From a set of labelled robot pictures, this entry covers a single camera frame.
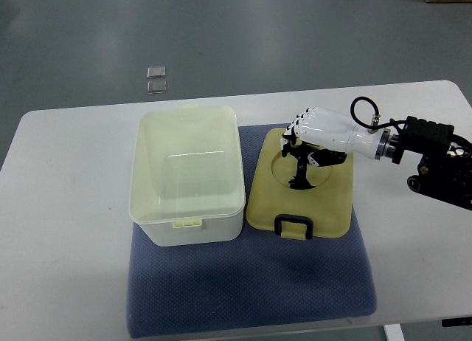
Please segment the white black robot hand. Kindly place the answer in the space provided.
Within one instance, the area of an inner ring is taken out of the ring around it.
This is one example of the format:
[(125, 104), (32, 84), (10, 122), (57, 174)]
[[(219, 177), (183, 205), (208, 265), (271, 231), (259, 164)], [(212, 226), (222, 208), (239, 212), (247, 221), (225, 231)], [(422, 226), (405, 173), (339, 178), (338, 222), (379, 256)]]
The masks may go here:
[(308, 108), (288, 125), (280, 139), (283, 156), (287, 156), (297, 141), (351, 154), (358, 152), (370, 159), (386, 156), (392, 135), (389, 129), (370, 130), (351, 117), (325, 108)]

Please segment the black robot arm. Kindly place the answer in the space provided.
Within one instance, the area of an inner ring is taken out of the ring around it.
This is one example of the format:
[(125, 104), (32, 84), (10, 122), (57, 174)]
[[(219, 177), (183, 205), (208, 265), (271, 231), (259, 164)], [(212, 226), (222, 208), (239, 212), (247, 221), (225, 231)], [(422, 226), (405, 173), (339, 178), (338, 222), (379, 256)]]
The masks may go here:
[[(366, 124), (355, 114), (355, 105), (365, 101), (374, 114)], [(421, 155), (417, 174), (406, 183), (415, 193), (471, 209), (471, 142), (454, 133), (454, 126), (408, 116), (380, 124), (377, 104), (368, 97), (357, 97), (350, 105), (354, 122), (370, 134), (381, 133), (375, 158), (390, 158), (400, 164), (407, 151)]]

